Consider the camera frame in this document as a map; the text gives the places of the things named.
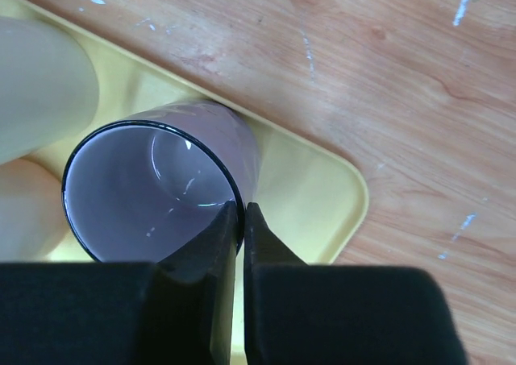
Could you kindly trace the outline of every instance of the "purple cup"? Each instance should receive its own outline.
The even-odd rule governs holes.
[[[236,202],[242,229],[259,168],[254,135],[233,111],[209,101],[173,103],[83,139],[64,170],[64,211],[94,259],[159,262],[227,201]]]

